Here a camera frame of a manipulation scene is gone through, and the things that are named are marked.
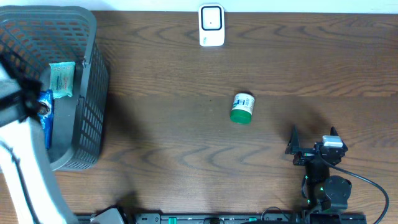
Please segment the green lidded white jar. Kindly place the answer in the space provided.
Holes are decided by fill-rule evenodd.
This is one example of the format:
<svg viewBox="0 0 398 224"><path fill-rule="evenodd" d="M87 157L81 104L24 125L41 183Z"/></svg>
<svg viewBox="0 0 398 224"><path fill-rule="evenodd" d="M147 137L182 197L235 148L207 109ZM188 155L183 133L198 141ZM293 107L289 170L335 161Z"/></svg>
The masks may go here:
<svg viewBox="0 0 398 224"><path fill-rule="evenodd" d="M234 123L249 124L252 121L255 98L249 93L237 93L231 107L230 119Z"/></svg>

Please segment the pale green wet wipes pack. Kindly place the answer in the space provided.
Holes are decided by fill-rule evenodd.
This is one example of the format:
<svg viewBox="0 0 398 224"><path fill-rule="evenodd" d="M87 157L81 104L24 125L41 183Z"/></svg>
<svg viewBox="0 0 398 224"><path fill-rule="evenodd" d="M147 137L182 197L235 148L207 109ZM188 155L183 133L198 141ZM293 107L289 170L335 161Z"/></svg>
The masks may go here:
<svg viewBox="0 0 398 224"><path fill-rule="evenodd" d="M50 86L54 98L73 96L75 62L50 63Z"/></svg>

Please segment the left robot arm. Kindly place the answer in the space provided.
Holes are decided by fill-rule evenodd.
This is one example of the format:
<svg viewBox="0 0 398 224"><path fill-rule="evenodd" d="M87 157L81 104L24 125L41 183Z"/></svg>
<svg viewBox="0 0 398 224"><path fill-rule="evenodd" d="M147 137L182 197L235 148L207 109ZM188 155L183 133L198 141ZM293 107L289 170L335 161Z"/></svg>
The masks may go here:
<svg viewBox="0 0 398 224"><path fill-rule="evenodd" d="M38 118L41 83L26 78L1 54L1 170L19 223L128 223L119 207L73 213L50 167Z"/></svg>

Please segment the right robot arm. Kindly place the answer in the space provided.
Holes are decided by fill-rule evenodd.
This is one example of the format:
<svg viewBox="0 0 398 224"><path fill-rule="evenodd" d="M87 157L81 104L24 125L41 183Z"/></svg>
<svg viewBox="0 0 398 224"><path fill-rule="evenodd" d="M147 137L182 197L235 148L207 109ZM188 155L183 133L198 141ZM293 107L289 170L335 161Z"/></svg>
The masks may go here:
<svg viewBox="0 0 398 224"><path fill-rule="evenodd" d="M331 175L330 169L341 162L348 148L335 128L314 146L302 147L294 126L285 153L293 155L295 166L304 166L302 195L308 207L298 216L303 223L339 223L340 214L348 208L352 184L349 180Z"/></svg>

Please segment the blue Oreo cookie pack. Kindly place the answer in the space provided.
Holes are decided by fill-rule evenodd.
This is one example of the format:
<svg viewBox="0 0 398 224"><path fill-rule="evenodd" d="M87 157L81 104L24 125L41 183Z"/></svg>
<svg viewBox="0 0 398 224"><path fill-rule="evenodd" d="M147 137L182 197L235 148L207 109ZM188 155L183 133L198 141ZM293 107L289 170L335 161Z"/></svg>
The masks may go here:
<svg viewBox="0 0 398 224"><path fill-rule="evenodd" d="M38 116L44 130L44 144L46 149L50 149L52 144L52 129L54 117L53 91L41 91L38 98Z"/></svg>

